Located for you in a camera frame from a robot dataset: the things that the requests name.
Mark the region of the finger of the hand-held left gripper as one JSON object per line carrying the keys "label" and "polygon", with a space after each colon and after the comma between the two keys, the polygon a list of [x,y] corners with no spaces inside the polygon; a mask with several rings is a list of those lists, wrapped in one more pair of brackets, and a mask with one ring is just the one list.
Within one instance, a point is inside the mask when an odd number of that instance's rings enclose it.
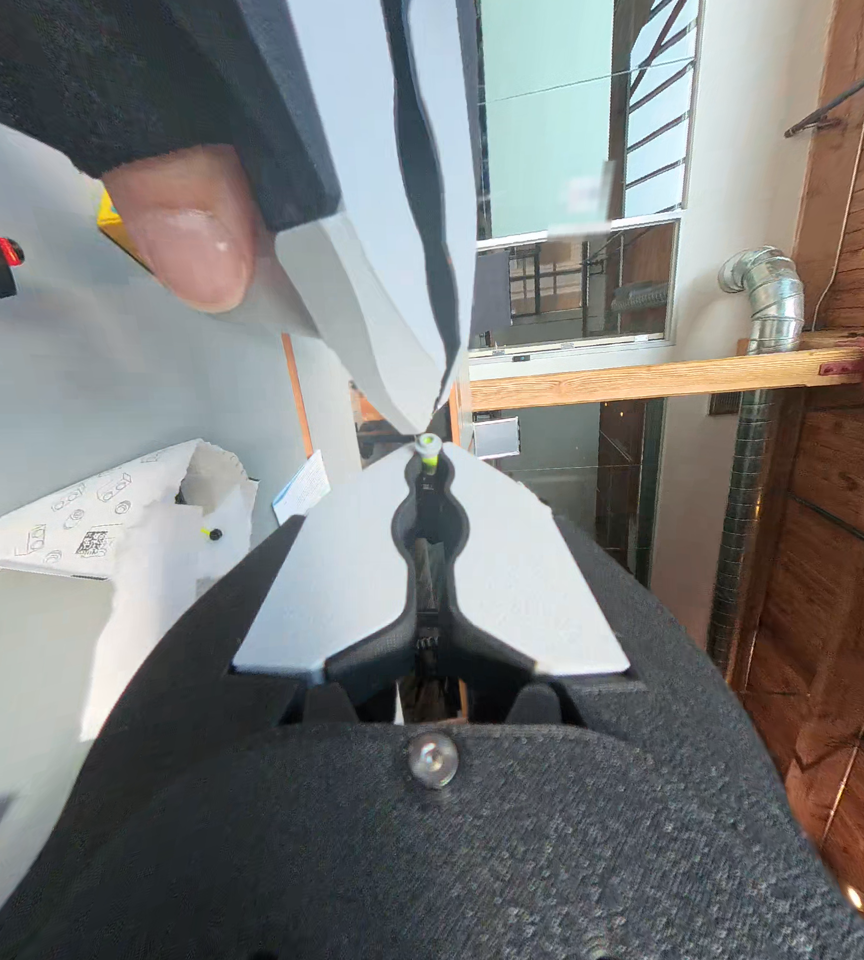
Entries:
{"label": "finger of the hand-held left gripper", "polygon": [[478,42],[473,2],[403,2],[403,26],[419,114],[428,137],[432,184],[419,210],[433,271],[430,300],[445,348],[436,406],[447,400],[466,353],[477,258],[482,172]]}
{"label": "finger of the hand-held left gripper", "polygon": [[457,3],[261,2],[260,94],[285,171],[279,263],[318,336],[403,434],[457,371]]}

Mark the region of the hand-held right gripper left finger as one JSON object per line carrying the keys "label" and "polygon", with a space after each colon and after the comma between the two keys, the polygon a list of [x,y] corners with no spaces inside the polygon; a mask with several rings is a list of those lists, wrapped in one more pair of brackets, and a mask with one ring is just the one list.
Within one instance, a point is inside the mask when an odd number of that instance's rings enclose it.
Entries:
{"label": "hand-held right gripper left finger", "polygon": [[331,657],[405,614],[412,564],[393,522],[413,504],[420,465],[403,446],[306,513],[234,656],[237,672],[323,676]]}

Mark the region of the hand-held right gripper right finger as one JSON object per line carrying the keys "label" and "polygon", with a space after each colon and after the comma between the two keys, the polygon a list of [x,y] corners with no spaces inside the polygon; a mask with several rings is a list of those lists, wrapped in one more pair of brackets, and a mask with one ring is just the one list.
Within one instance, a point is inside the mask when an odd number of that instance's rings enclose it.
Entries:
{"label": "hand-held right gripper right finger", "polygon": [[454,610],[519,655],[534,676],[624,674],[630,661],[551,508],[526,486],[447,443],[446,493],[460,509]]}

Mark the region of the torn printed white paper bag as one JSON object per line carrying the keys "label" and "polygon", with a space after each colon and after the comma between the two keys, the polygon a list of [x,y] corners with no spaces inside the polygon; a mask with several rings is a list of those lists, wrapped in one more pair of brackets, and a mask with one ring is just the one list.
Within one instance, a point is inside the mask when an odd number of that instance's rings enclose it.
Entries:
{"label": "torn printed white paper bag", "polygon": [[200,438],[145,454],[0,517],[0,571],[108,582],[78,739],[95,740],[186,610],[245,558],[258,482]]}

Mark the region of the colourful cardboard lego box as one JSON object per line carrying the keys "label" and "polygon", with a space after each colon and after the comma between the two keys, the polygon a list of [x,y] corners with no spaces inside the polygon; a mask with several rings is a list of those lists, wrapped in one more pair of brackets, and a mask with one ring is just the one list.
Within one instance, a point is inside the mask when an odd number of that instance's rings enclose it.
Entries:
{"label": "colourful cardboard lego box", "polygon": [[106,189],[102,189],[102,196],[99,202],[96,224],[99,232],[113,243],[118,249],[127,254],[133,261],[139,264],[147,273],[150,268],[146,261],[138,252],[137,246],[128,235],[125,224],[119,212],[115,209],[110,195]]}

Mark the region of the person's left hand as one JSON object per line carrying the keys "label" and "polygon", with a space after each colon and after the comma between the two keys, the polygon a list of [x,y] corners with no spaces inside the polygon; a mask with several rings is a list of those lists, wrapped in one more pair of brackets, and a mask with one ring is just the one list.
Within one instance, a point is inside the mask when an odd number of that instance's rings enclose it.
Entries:
{"label": "person's left hand", "polygon": [[175,150],[126,163],[102,184],[161,285],[211,314],[238,307],[253,282],[257,211],[231,146]]}

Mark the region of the white blue instruction leaflet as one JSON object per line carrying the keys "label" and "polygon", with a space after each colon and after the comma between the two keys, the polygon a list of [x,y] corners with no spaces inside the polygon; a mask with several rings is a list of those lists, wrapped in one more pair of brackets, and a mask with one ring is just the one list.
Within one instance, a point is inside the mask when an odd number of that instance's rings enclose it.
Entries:
{"label": "white blue instruction leaflet", "polygon": [[305,517],[330,492],[322,452],[317,449],[273,498],[271,510],[277,524],[283,526],[291,518]]}

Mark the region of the white framed window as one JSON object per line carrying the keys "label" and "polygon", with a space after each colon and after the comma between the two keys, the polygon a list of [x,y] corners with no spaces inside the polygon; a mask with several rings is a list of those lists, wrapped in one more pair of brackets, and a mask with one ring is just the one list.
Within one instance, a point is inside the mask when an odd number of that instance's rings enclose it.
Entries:
{"label": "white framed window", "polygon": [[478,243],[471,384],[671,361],[681,211]]}

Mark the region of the light wooden beam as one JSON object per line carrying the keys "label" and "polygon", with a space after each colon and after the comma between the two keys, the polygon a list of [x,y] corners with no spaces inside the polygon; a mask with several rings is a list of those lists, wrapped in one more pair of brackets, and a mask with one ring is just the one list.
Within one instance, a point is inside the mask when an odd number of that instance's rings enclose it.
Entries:
{"label": "light wooden beam", "polygon": [[784,354],[734,355],[475,381],[470,385],[470,411],[741,393],[759,387],[778,390],[863,387],[860,375],[819,376],[823,363],[862,357],[861,349],[841,344],[863,337],[864,331],[857,329],[820,331],[806,336],[803,349]]}

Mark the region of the silver metal duct pipe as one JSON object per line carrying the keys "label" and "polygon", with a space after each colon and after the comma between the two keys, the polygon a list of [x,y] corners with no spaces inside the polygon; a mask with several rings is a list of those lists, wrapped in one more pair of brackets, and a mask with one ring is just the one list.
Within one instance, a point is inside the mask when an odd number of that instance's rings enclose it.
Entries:
{"label": "silver metal duct pipe", "polygon": [[[751,356],[787,354],[800,342],[805,321],[804,286],[791,258],[762,246],[729,258],[718,275],[728,294],[750,301]],[[713,587],[706,651],[725,678],[736,656],[750,565],[770,471],[777,388],[742,390],[723,532]]]}

